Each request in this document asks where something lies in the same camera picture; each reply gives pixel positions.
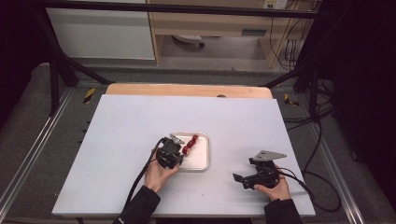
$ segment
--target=white tray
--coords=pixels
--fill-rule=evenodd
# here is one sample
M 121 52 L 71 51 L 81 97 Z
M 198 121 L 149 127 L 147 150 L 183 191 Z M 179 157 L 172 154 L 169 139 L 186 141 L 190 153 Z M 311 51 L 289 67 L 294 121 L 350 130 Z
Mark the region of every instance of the white tray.
M 189 143 L 196 134 L 198 139 L 188 156 L 184 156 L 183 162 L 179 166 L 180 170 L 203 171 L 209 166 L 209 138 L 205 133 L 172 133 L 175 137 L 182 140 L 185 144 L 181 145 L 180 154 L 183 155 L 183 147 Z

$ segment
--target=person's hand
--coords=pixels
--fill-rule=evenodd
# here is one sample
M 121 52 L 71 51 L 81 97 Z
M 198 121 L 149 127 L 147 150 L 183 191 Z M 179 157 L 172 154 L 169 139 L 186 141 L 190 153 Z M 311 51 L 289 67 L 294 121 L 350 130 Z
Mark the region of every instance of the person's hand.
M 271 202 L 277 199 L 280 201 L 290 199 L 289 185 L 288 182 L 286 182 L 285 176 L 283 175 L 279 175 L 277 185 L 273 189 L 268 189 L 265 186 L 258 184 L 254 185 L 253 188 L 268 195 Z
M 145 174 L 145 186 L 149 189 L 152 189 L 154 192 L 158 192 L 163 185 L 166 183 L 166 180 L 169 176 L 175 174 L 178 171 L 178 165 L 176 165 L 173 169 L 165 169 L 161 167 L 161 165 L 157 161 L 152 161 Z

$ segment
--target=black sleeve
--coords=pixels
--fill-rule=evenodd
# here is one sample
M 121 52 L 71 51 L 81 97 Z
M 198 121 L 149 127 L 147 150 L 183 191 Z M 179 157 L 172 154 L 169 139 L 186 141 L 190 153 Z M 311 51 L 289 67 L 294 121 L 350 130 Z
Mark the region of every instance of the black sleeve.
M 302 224 L 293 199 L 275 200 L 264 207 L 267 224 L 293 223 Z
M 132 200 L 127 204 L 121 214 L 113 221 L 113 224 L 147 224 L 151 214 L 160 203 L 157 193 L 142 186 Z

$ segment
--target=gray carpet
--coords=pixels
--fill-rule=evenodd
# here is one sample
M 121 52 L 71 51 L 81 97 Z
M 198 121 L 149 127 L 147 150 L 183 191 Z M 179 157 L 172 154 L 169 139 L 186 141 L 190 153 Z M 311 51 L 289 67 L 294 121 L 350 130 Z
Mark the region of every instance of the gray carpet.
M 118 69 L 108 71 L 97 70 L 100 75 L 112 77 L 120 82 L 155 82 L 155 83 L 190 83 L 190 84 L 240 84 L 255 86 L 263 84 L 274 77 L 274 74 L 254 72 L 197 72 L 177 70 L 139 70 Z M 35 70 L 33 79 L 20 103 L 0 132 L 0 190 L 4 191 L 7 183 L 18 169 L 24 155 L 35 141 L 50 112 L 50 92 L 48 69 L 39 67 Z M 8 211 L 7 222 L 11 219 L 17 223 L 49 223 L 60 220 L 66 223 L 70 218 L 56 217 L 51 214 L 56 201 L 55 193 L 62 188 L 68 171 L 78 152 L 78 141 L 83 140 L 84 132 L 89 128 L 87 121 L 91 120 L 100 95 L 106 87 L 96 88 L 89 104 L 82 103 L 89 87 L 75 88 L 68 105 L 61 116 L 49 141 L 43 148 L 35 166 L 23 185 L 14 204 Z M 283 93 L 274 93 L 279 102 L 281 113 L 287 118 L 305 117 L 300 106 L 285 105 Z M 290 99 L 298 100 L 291 94 Z M 335 118 L 327 117 L 322 121 L 323 134 L 332 154 L 343 171 L 359 209 L 367 223 L 396 223 L 395 212 L 389 206 L 385 196 L 373 180 L 364 163 L 351 159 L 351 152 L 346 139 Z M 297 161 L 301 168 L 316 144 L 316 139 L 309 125 L 289 131 L 290 141 L 295 150 Z M 309 170 L 330 179 L 320 154 L 312 160 Z M 325 207 L 334 207 L 336 198 L 332 191 L 321 181 L 312 176 L 306 177 L 306 183 L 317 196 L 317 203 Z M 316 208 L 315 217 L 305 217 L 305 223 L 349 223 L 344 209 L 336 213 L 327 213 Z

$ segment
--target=white tabletop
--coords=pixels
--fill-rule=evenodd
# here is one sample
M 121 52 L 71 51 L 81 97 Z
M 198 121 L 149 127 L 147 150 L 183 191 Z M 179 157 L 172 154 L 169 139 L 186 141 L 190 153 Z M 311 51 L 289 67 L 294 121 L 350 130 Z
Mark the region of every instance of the white tabletop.
M 256 174 L 248 158 L 261 150 L 287 154 L 275 163 L 303 180 L 276 100 L 103 95 L 52 213 L 117 216 L 150 150 L 174 132 L 206 133 L 209 166 L 171 176 L 155 217 L 262 217 L 268 198 L 233 180 Z M 299 214 L 313 216 L 307 193 L 288 183 Z

